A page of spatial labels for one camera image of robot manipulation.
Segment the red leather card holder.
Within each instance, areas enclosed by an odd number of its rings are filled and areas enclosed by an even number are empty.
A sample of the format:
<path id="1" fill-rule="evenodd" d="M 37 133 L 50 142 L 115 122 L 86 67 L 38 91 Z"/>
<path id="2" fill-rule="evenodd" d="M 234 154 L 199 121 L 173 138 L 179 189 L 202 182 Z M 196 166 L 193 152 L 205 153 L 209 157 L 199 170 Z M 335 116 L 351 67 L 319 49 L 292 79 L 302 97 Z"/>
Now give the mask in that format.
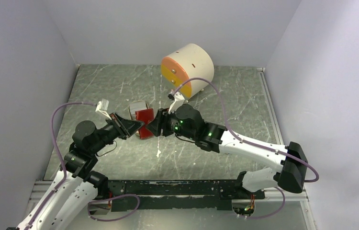
<path id="1" fill-rule="evenodd" d="M 144 122 L 144 125 L 138 130 L 140 139 L 147 139 L 153 136 L 153 133 L 146 128 L 154 120 L 154 110 L 152 108 L 135 112 L 136 120 Z"/>

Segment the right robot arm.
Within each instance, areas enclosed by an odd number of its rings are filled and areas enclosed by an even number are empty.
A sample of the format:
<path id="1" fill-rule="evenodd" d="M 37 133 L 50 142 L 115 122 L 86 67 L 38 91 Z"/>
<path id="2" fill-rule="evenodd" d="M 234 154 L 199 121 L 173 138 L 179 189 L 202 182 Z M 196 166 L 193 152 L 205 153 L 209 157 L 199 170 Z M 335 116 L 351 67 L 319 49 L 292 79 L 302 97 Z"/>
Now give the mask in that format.
<path id="1" fill-rule="evenodd" d="M 200 112 L 188 104 L 173 113 L 159 109 L 146 129 L 156 137 L 175 134 L 191 140 L 204 151 L 234 154 L 265 165 L 263 170 L 242 173 L 235 185 L 239 198 L 276 186 L 295 194 L 303 191 L 308 161 L 296 142 L 285 146 L 245 137 L 225 126 L 204 121 Z"/>

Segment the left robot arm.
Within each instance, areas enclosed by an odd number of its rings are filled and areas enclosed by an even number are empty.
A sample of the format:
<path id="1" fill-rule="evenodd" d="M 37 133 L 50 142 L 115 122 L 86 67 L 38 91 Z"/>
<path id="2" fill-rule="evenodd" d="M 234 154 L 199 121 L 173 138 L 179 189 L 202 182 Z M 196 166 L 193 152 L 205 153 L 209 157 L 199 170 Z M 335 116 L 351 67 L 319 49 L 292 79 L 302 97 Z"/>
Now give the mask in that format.
<path id="1" fill-rule="evenodd" d="M 80 122 L 72 136 L 73 142 L 69 152 L 61 159 L 60 170 L 51 186 L 15 229 L 43 230 L 50 226 L 62 206 L 82 182 L 91 185 L 90 193 L 93 197 L 105 198 L 109 193 L 107 178 L 93 171 L 94 165 L 98 162 L 97 153 L 117 138 L 130 138 L 144 125 L 143 121 L 125 119 L 116 113 L 109 115 L 106 125 L 102 128 L 96 128 L 89 120 Z"/>

